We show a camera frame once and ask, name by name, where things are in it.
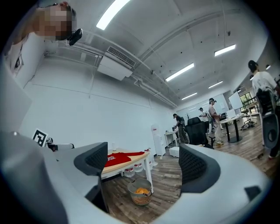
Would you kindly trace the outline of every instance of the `air vent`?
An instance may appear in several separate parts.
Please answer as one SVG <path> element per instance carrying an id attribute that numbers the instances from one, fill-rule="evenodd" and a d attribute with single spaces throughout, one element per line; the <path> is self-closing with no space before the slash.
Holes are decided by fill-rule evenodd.
<path id="1" fill-rule="evenodd" d="M 112 55 L 116 56 L 117 58 L 121 59 L 123 62 L 129 64 L 131 67 L 134 67 L 135 61 L 132 61 L 129 57 L 125 56 L 123 53 L 118 51 L 113 47 L 109 47 L 107 52 L 111 53 Z"/>

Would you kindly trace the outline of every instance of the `ceiling light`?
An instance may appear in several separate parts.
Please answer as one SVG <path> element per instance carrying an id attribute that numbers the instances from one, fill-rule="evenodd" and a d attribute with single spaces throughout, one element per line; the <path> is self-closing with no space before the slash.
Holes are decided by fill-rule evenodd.
<path id="1" fill-rule="evenodd" d="M 187 98 L 189 98 L 189 97 L 191 97 L 191 96 L 194 96 L 195 94 L 197 94 L 197 93 L 193 93 L 193 94 L 191 94 L 190 96 L 186 96 L 186 97 L 184 97 L 182 100 L 187 99 Z"/>
<path id="2" fill-rule="evenodd" d="M 107 9 L 107 11 L 103 14 L 96 27 L 101 30 L 105 30 L 110 21 L 114 18 L 114 16 L 128 3 L 130 0 L 115 0 L 112 5 Z"/>
<path id="3" fill-rule="evenodd" d="M 214 84 L 213 86 L 209 86 L 208 89 L 210 89 L 210 88 L 212 88 L 212 87 L 214 87 L 214 86 L 217 86 L 218 84 L 220 84 L 220 83 L 222 83 L 222 82 L 223 82 L 223 81 L 218 82 L 218 83 Z"/>
<path id="4" fill-rule="evenodd" d="M 181 69 L 179 72 L 176 72 L 175 74 L 169 76 L 166 81 L 169 82 L 171 79 L 174 79 L 175 77 L 177 77 L 178 75 L 181 75 L 182 73 L 184 73 L 185 71 L 191 69 L 194 67 L 194 63 L 191 63 L 190 65 L 188 65 L 187 67 Z"/>
<path id="5" fill-rule="evenodd" d="M 226 47 L 226 48 L 223 48 L 222 50 L 218 50 L 218 51 L 215 51 L 215 57 L 220 55 L 220 54 L 223 54 L 223 53 L 226 53 L 228 51 L 231 51 L 233 49 L 235 49 L 235 44 L 234 45 L 231 45 L 229 47 Z"/>

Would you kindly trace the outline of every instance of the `red cloth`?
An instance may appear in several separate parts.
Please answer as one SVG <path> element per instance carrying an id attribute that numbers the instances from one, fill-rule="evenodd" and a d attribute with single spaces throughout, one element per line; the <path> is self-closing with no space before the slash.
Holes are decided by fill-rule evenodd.
<path id="1" fill-rule="evenodd" d="M 118 153 L 110 154 L 108 155 L 108 161 L 104 167 L 114 166 L 120 163 L 129 162 L 131 161 L 129 156 L 139 156 L 142 154 L 144 154 L 144 152 L 131 152 L 131 153 L 118 152 Z"/>

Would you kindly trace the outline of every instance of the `round table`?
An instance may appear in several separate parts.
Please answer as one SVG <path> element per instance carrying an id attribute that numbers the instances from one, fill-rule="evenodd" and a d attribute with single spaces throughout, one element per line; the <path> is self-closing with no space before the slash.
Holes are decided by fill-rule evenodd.
<path id="1" fill-rule="evenodd" d="M 238 127 L 237 127 L 237 123 L 236 120 L 241 118 L 242 115 L 236 115 L 233 118 L 226 118 L 225 120 L 220 121 L 220 124 L 225 124 L 226 125 L 226 129 L 227 129 L 227 140 L 229 143 L 234 143 L 234 142 L 239 142 L 242 140 L 242 136 L 239 136 L 238 133 Z M 229 137 L 229 131 L 228 131 L 228 122 L 233 121 L 234 126 L 235 126 L 235 132 L 236 132 L 236 137 Z"/>

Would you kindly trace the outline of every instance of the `black shirt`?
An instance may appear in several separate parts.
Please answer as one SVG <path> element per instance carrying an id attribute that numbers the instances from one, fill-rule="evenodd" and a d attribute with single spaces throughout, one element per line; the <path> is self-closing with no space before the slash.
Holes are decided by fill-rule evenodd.
<path id="1" fill-rule="evenodd" d="M 176 117 L 176 121 L 179 121 L 178 127 L 182 125 L 182 124 L 181 124 L 181 117 L 177 116 L 177 117 Z"/>

